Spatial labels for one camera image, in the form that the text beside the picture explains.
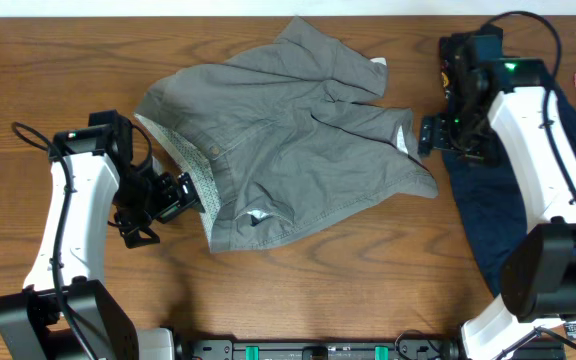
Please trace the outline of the grey shorts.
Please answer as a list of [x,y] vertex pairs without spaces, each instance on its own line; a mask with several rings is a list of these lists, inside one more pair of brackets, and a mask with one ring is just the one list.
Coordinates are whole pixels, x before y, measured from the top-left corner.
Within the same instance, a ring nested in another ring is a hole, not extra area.
[[190,174],[212,252],[290,244],[385,199],[434,198],[387,62],[296,18],[268,45],[154,83],[136,118]]

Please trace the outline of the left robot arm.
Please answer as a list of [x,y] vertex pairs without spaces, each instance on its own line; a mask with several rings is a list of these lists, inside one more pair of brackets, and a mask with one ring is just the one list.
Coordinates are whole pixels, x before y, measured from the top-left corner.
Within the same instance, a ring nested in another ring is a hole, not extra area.
[[38,255],[20,292],[0,297],[0,335],[15,359],[180,359],[172,330],[139,330],[104,285],[108,231],[127,248],[157,244],[153,222],[201,209],[190,176],[134,164],[136,126],[115,110],[83,129],[17,137],[46,152],[52,196]]

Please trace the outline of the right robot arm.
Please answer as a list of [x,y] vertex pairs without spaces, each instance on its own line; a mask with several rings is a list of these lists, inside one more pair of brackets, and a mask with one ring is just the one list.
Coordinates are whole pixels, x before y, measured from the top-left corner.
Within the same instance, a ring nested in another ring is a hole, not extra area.
[[419,152],[481,164],[507,159],[526,234],[501,269],[501,291],[460,331],[462,359],[507,359],[550,329],[576,322],[576,156],[556,84],[537,58],[508,57],[491,24],[440,39],[446,110],[423,119]]

